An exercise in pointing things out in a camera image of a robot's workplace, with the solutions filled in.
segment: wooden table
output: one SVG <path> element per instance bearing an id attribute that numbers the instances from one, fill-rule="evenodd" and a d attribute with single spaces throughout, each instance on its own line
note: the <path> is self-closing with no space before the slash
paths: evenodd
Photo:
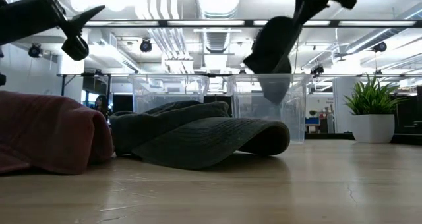
<path id="1" fill-rule="evenodd" d="M 309 140 L 207 171 L 116 159 L 84 175 L 0 177 L 1 224 L 422 222 L 422 149 Z"/>

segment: transparent storage container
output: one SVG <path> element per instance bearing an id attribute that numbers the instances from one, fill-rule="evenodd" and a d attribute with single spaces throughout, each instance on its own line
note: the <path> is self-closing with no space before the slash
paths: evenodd
<path id="1" fill-rule="evenodd" d="M 133 111 L 143 113 L 161 105 L 194 100 L 204 102 L 209 78 L 201 75 L 130 75 L 133 85 Z"/>
<path id="2" fill-rule="evenodd" d="M 227 93 L 232 96 L 233 116 L 281 121 L 289 128 L 291 143 L 302 144 L 305 140 L 306 86 L 310 78 L 305 74 L 230 76 Z"/>

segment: ceiling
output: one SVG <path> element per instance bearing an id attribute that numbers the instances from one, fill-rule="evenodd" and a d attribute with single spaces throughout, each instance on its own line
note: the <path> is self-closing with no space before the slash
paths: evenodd
<path id="1" fill-rule="evenodd" d="M 139 6 L 141 0 L 60 0 L 67 10 L 67 15 L 72 17 L 78 14 L 75 10 L 75 2 L 83 3 L 89 7 L 90 5 L 106 2 L 107 9 L 102 11 L 95 20 L 138 20 L 135 6 Z M 419 9 L 422 18 L 421 0 L 358 0 L 356 7 L 349 11 L 342 9 L 337 3 L 330 3 L 330 7 L 316 15 L 314 20 L 392 20 L 401 17 L 409 9 Z M 201 13 L 198 9 L 197 0 L 177 0 L 177 10 L 182 19 L 198 19 Z M 274 16 L 292 16 L 294 10 L 294 0 L 239 0 L 237 14 L 238 19 L 265 19 L 268 20 Z M 203 33 L 194 32 L 193 28 L 182 28 L 183 38 L 189 55 L 192 57 L 192 68 L 196 72 L 209 70 L 204 60 L 204 54 L 207 50 L 204 48 Z M 241 68 L 242 60 L 251 52 L 251 44 L 258 32 L 258 28 L 232 28 L 236 32 L 231 33 L 229 46 L 224 54 L 227 55 L 225 68 L 220 72 L 236 73 Z M 318 55 L 332 50 L 341 52 L 341 47 L 356 42 L 363 36 L 379 30 L 376 28 L 305 28 L 298 41 L 299 47 L 295 47 L 290 54 L 290 60 L 295 71 L 309 73 L 310 69 L 322 64 L 326 68 L 326 73 L 332 74 L 351 74 L 362 72 L 374 72 L 375 67 L 387 70 L 384 74 L 401 74 L 401 73 L 417 73 L 418 69 L 422 69 L 422 57 L 419 58 L 422 46 L 422 29 L 407 29 L 399 34 L 384 40 L 388 49 L 383 53 L 375 54 L 372 51 L 363 50 L 359 53 L 344 57 L 345 61 L 338 62 L 337 57 L 331 57 L 331 53 L 323 55 L 318 61 L 312 61 Z M 88 39 L 91 36 L 100 35 L 108 42 L 108 35 L 112 33 L 117 38 L 117 48 L 122 51 L 133 63 L 140 68 L 149 71 L 161 72 L 165 71 L 165 63 L 163 63 L 163 53 L 157 46 L 154 38 L 152 39 L 152 51 L 142 53 L 139 49 L 143 38 L 151 38 L 150 31 L 147 28 L 104 28 L 87 30 Z M 49 30 L 38 34 L 40 38 L 23 39 L 17 43 L 21 45 L 30 45 L 34 40 L 42 43 L 42 46 L 51 51 L 53 54 L 62 53 L 60 50 L 65 36 L 60 30 Z M 168 35 L 173 46 L 176 47 L 174 37 Z M 124 67 L 119 69 L 116 66 L 118 60 L 110 59 L 110 56 L 103 53 L 96 53 L 100 50 L 92 50 L 92 56 L 86 60 L 86 67 L 99 68 L 107 70 L 113 68 L 113 73 L 126 73 Z"/>

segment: pink fabric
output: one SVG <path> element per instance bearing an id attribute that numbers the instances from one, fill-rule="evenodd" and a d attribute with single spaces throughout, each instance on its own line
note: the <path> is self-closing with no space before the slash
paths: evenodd
<path id="1" fill-rule="evenodd" d="M 100 112 L 66 97 L 0 91 L 0 173 L 33 166 L 77 175 L 112 154 Z"/>

